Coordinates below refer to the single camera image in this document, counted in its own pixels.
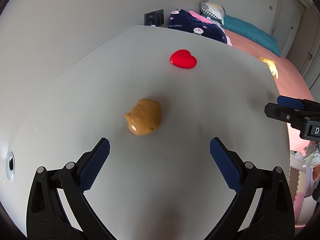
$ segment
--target screw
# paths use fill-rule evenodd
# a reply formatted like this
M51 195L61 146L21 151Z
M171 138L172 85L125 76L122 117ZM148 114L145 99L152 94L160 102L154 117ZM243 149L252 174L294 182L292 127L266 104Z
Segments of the screw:
M276 172L281 173L282 169L280 167L276 167Z
M253 168L253 164L251 162L246 162L244 164L248 169L252 169Z
M38 169L37 169L37 172L38 173L42 173L44 171L44 167L39 167Z
M70 163L67 163L66 168L67 168L68 170L70 170L70 169L72 169L74 166L75 166L75 164L70 162Z

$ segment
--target pink bedsheet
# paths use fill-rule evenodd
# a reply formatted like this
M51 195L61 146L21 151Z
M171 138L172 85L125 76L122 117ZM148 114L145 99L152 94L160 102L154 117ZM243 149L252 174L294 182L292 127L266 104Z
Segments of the pink bedsheet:
M280 95L313 100L310 90L308 89L302 76L289 60L284 57L279 58L271 51L239 34L233 33L226 29L225 32L226 35L229 36L233 47L242 50L256 58L264 57L275 62L279 75L278 79L275 79L275 81ZM288 133L290 150L304 153L303 148L308 146L309 141L301 139L299 137L300 132L296 129L293 129L290 124L288 124Z

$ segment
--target teal blanket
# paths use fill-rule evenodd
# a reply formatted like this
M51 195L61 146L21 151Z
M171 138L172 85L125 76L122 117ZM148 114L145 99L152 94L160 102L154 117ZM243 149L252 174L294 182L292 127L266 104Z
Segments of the teal blanket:
M278 57L281 56L277 40L268 33L258 29L256 26L244 22L238 18L225 15L223 28L248 38L262 47L270 50Z

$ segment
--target checkered pillow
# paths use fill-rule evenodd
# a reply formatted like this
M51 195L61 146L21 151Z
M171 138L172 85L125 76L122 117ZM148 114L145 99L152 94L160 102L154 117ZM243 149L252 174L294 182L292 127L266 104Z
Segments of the checkered pillow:
M211 19L218 20L222 25L224 24L223 17L225 16L225 10L221 5L211 2L201 2L200 10L204 15Z

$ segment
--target navy blanket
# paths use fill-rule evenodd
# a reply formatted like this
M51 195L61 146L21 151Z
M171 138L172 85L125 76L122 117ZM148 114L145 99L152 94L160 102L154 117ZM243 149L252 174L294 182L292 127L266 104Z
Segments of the navy blanket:
M170 14L168 28L194 33L227 44L226 35L217 25L204 23L182 9Z

